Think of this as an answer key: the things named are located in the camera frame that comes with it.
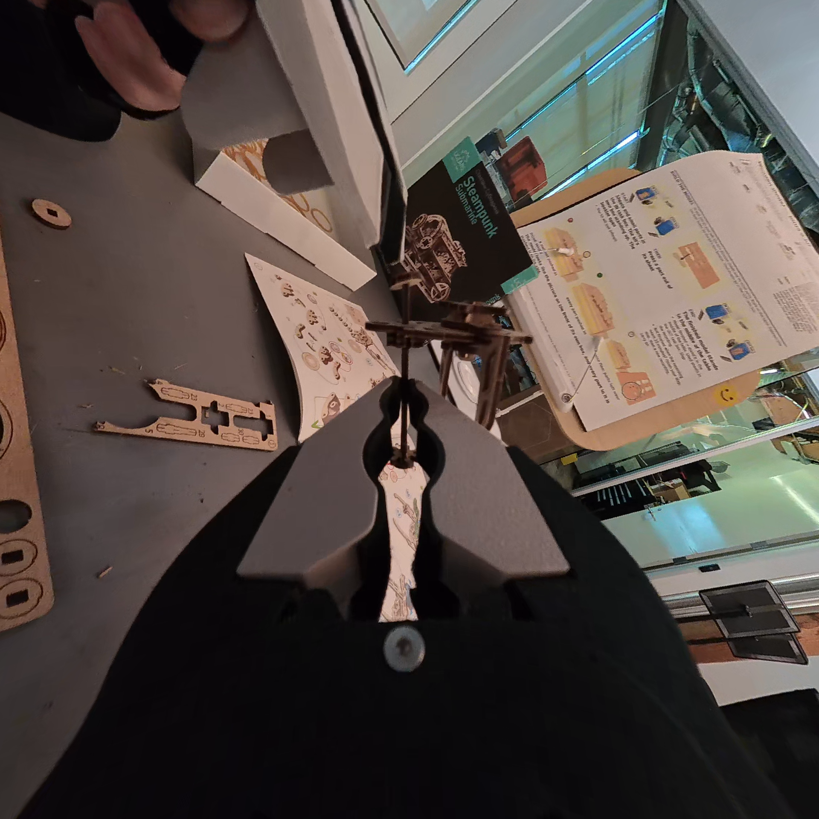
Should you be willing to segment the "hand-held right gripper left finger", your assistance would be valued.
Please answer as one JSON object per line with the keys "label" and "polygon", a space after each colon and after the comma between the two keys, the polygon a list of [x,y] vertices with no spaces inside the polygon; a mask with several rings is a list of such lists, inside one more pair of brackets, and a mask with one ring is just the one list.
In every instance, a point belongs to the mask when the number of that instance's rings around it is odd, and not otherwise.
{"label": "hand-held right gripper left finger", "polygon": [[378,620],[391,568],[378,478],[391,458],[389,378],[298,448],[238,575],[324,590],[349,619]]}

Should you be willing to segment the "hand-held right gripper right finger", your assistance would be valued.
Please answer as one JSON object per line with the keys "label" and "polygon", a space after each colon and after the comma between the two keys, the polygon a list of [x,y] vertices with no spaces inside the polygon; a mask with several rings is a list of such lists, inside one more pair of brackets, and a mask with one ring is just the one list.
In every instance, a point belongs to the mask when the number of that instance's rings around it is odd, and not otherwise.
{"label": "hand-held right gripper right finger", "polygon": [[511,581],[566,575],[568,560],[506,445],[425,384],[409,385],[427,476],[412,569],[418,619],[455,619]]}

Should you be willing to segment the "wooden model assembly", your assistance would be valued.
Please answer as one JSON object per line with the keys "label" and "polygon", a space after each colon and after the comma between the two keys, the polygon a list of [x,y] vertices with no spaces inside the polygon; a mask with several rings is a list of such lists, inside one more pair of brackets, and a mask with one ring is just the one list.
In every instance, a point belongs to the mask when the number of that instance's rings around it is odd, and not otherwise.
{"label": "wooden model assembly", "polygon": [[415,273],[401,273],[391,289],[401,293],[401,322],[366,322],[368,333],[384,335],[386,346],[401,352],[401,434],[399,445],[393,449],[391,464],[407,468],[415,462],[415,452],[408,443],[409,428],[409,352],[432,341],[441,345],[438,389],[442,397],[448,395],[449,376],[453,360],[479,359],[481,371],[476,399],[475,421],[491,430],[496,421],[500,393],[504,382],[505,363],[513,345],[531,342],[526,333],[504,328],[498,318],[508,311],[499,304],[481,302],[445,302],[448,311],[441,321],[411,319],[410,288],[420,283]]}

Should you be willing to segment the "person's left hand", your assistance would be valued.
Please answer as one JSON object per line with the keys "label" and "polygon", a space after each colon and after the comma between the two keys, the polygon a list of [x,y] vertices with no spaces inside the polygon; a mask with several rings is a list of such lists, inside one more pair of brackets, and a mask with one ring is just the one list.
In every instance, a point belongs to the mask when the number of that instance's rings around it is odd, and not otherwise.
{"label": "person's left hand", "polygon": [[[217,44],[240,31],[251,2],[172,1],[160,7],[199,44]],[[91,17],[78,16],[75,27],[92,64],[131,116],[179,107],[187,74],[172,67],[132,3],[97,2]]]}

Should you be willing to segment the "small wooden sheet offcut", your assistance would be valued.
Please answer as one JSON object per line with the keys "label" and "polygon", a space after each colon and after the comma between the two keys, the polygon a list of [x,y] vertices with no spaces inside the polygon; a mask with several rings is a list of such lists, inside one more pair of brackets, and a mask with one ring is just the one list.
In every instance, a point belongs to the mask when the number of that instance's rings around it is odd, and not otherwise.
{"label": "small wooden sheet offcut", "polygon": [[159,417],[141,427],[97,422],[93,430],[97,433],[270,453],[279,448],[275,407],[270,403],[243,401],[195,387],[180,386],[164,379],[150,381],[148,386],[158,400],[186,406],[194,411],[195,418]]}

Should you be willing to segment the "illustrated instruction booklet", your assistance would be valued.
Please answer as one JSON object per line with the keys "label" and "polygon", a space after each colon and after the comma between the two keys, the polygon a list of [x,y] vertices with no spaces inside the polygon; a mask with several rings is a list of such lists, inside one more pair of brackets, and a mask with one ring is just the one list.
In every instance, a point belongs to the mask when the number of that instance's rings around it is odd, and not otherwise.
{"label": "illustrated instruction booklet", "polygon": [[[301,411],[296,439],[303,443],[399,370],[377,335],[365,329],[368,319],[359,305],[249,254],[246,260],[292,363]],[[380,620],[414,621],[412,563],[427,476],[418,465],[387,463],[378,480],[391,549]]]}

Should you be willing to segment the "black mesh tray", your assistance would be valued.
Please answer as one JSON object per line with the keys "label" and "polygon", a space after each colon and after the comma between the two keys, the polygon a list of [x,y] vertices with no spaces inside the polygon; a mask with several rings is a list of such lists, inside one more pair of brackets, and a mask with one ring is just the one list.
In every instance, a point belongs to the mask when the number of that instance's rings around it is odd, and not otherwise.
{"label": "black mesh tray", "polygon": [[735,659],[808,664],[801,629],[770,581],[701,590],[699,597]]}

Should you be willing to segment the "large laser-cut wooden part sheet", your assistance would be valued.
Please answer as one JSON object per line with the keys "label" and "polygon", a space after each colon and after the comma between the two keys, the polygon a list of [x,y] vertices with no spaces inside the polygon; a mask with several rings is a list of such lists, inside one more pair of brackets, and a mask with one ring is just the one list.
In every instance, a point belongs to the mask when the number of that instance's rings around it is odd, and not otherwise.
{"label": "large laser-cut wooden part sheet", "polygon": [[1,631],[54,604],[5,258],[1,258]]}

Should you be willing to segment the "white instruction poster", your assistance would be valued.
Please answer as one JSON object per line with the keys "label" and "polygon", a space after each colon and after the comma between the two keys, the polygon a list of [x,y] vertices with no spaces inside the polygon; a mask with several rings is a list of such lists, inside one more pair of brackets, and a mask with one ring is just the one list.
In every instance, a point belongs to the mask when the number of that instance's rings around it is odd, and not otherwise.
{"label": "white instruction poster", "polygon": [[508,303],[586,433],[817,348],[817,249],[761,153],[696,153],[518,235],[537,273]]}

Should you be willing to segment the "puzzle kit box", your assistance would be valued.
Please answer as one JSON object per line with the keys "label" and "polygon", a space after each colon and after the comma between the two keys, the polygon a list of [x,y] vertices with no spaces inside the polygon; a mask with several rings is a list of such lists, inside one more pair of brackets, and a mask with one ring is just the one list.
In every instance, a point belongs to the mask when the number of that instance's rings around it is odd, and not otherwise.
{"label": "puzzle kit box", "polygon": [[410,318],[440,321],[450,302],[502,302],[533,281],[533,264],[474,141],[465,138],[412,184],[404,256]]}

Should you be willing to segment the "pile of rubber bands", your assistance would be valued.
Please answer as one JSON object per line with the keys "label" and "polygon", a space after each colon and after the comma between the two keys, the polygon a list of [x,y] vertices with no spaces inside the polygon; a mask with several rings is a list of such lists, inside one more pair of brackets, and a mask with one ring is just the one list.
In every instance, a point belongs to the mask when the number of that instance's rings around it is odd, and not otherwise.
{"label": "pile of rubber bands", "polygon": [[314,226],[335,238],[330,201],[328,194],[323,189],[285,194],[276,192],[272,188],[263,168],[264,149],[268,141],[268,139],[263,138],[251,142],[241,142],[223,148],[221,152],[236,163],[242,170],[262,183],[266,189],[275,192],[281,199],[287,202],[293,210],[309,220]]}

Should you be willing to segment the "red box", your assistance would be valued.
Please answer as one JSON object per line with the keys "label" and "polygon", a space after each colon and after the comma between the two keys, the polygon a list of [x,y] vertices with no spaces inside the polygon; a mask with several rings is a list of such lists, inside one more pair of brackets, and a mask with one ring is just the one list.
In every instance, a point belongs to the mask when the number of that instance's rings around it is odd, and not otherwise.
{"label": "red box", "polygon": [[513,203],[531,198],[548,182],[545,162],[528,136],[507,148],[497,159],[497,168]]}

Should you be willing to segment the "white cardboard box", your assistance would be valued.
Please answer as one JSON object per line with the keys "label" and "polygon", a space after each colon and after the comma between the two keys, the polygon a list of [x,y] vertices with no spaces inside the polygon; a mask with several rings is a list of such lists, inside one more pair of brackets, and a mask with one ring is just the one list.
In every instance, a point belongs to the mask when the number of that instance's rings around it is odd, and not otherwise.
{"label": "white cardboard box", "polygon": [[[332,2],[253,2],[236,35],[202,46],[180,111],[201,191],[350,291],[375,277],[381,152]],[[221,152],[263,138],[272,188],[323,189],[335,238]]]}

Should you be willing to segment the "dark rounded object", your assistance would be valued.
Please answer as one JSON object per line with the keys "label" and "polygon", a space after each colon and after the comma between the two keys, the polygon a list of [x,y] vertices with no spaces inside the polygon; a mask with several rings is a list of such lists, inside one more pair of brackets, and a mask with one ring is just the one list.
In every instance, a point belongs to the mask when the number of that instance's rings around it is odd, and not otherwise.
{"label": "dark rounded object", "polygon": [[26,1],[1,2],[1,112],[79,142],[105,142],[121,114],[69,77],[46,31],[45,12]]}

